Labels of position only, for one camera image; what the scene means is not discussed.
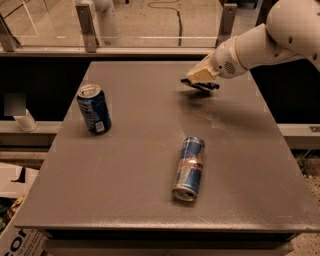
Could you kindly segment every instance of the silver can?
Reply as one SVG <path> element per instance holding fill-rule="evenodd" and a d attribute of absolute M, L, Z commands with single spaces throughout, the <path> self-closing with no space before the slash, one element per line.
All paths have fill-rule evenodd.
<path fill-rule="evenodd" d="M 204 141 L 198 137 L 184 140 L 173 195 L 183 201 L 194 201 L 199 193 L 203 170 Z"/>

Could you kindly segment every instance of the table surface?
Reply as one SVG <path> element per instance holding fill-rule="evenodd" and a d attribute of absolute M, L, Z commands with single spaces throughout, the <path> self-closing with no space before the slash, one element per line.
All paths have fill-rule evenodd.
<path fill-rule="evenodd" d="M 112 128 L 90 134 L 76 100 L 15 225 L 38 229 L 320 231 L 320 209 L 249 73 L 211 95 L 195 62 L 93 62 Z M 171 193 L 183 140 L 204 139 L 195 202 Z"/>

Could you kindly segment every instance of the pepsi can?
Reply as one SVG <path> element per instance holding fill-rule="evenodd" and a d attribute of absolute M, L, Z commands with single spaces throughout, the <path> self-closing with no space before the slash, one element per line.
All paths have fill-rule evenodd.
<path fill-rule="evenodd" d="M 102 134 L 111 127 L 104 92 L 96 84 L 86 84 L 78 90 L 77 101 L 90 132 Z"/>

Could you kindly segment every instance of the blue can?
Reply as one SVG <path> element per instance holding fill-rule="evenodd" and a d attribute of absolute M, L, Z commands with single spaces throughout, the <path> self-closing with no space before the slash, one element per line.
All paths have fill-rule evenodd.
<path fill-rule="evenodd" d="M 194 201 L 199 193 L 203 170 L 204 141 L 198 137 L 184 140 L 173 195 L 184 201 Z"/>
<path fill-rule="evenodd" d="M 87 128 L 94 134 L 103 134 L 111 127 L 104 92 L 96 84 L 86 84 L 78 90 L 77 101 Z"/>

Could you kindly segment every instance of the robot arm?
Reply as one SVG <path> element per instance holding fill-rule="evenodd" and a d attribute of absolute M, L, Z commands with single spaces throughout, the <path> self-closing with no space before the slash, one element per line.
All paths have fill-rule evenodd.
<path fill-rule="evenodd" d="M 307 58 L 320 72 L 320 1 L 280 0 L 261 24 L 225 41 L 191 69 L 191 83 L 232 78 L 261 65 Z"/>

